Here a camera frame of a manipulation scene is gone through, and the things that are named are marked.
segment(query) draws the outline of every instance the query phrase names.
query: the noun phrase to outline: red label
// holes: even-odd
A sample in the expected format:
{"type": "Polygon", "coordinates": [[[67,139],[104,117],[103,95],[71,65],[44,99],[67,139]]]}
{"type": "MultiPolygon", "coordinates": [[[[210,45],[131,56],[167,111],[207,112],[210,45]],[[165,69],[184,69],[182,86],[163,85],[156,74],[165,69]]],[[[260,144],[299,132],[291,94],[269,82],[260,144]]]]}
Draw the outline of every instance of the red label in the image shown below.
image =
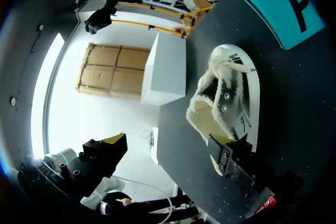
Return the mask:
{"type": "Polygon", "coordinates": [[[273,206],[275,206],[275,204],[277,202],[278,201],[273,196],[269,196],[268,199],[263,204],[263,206],[260,207],[260,209],[257,211],[257,213],[260,212],[261,210],[265,209],[266,207],[273,207],[273,206]]]}

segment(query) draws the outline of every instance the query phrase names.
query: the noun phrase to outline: fuzzy slipper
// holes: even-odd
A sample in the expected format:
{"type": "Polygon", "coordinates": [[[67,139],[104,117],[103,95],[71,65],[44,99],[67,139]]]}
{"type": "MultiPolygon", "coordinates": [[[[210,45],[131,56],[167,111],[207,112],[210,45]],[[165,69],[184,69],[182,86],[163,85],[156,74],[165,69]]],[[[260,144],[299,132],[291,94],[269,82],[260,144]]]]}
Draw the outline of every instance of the fuzzy slipper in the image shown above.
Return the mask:
{"type": "MultiPolygon", "coordinates": [[[[209,69],[198,81],[186,118],[206,145],[210,134],[247,141],[257,149],[260,87],[250,57],[239,47],[223,44],[211,53],[209,69]]],[[[213,165],[222,175],[210,155],[213,165]]]]}

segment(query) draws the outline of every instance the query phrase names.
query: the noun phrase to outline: person's hand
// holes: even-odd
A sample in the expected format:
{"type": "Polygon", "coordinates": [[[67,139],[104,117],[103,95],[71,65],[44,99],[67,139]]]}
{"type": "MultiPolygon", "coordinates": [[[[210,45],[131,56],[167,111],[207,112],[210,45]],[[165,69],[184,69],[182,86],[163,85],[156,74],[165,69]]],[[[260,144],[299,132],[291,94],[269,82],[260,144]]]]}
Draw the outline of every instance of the person's hand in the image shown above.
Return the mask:
{"type": "Polygon", "coordinates": [[[132,200],[129,198],[122,199],[124,206],[132,204],[132,200]]]}

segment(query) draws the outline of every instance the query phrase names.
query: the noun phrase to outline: cardboard box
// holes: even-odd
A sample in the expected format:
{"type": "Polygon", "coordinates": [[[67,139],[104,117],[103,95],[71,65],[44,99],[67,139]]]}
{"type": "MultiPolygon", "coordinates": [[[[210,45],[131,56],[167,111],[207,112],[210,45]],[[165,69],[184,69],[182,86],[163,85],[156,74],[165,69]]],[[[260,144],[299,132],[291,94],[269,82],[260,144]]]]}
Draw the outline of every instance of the cardboard box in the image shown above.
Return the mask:
{"type": "Polygon", "coordinates": [[[139,99],[149,52],[147,48],[90,43],[79,69],[76,90],[139,99]]]}

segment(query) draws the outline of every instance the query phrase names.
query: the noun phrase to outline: dark gray table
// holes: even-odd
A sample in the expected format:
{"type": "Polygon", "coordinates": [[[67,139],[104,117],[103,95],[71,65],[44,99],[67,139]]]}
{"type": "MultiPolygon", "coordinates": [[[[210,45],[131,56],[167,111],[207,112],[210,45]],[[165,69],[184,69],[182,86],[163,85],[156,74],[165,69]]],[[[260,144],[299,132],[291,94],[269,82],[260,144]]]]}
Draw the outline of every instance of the dark gray table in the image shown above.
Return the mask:
{"type": "Polygon", "coordinates": [[[185,113],[211,51],[235,44],[253,60],[261,84],[257,153],[277,173],[291,170],[310,193],[334,149],[336,58],[326,29],[285,51],[243,0],[221,0],[187,39],[186,97],[160,110],[158,159],[173,180],[220,223],[242,220],[251,202],[213,169],[185,113]]]}

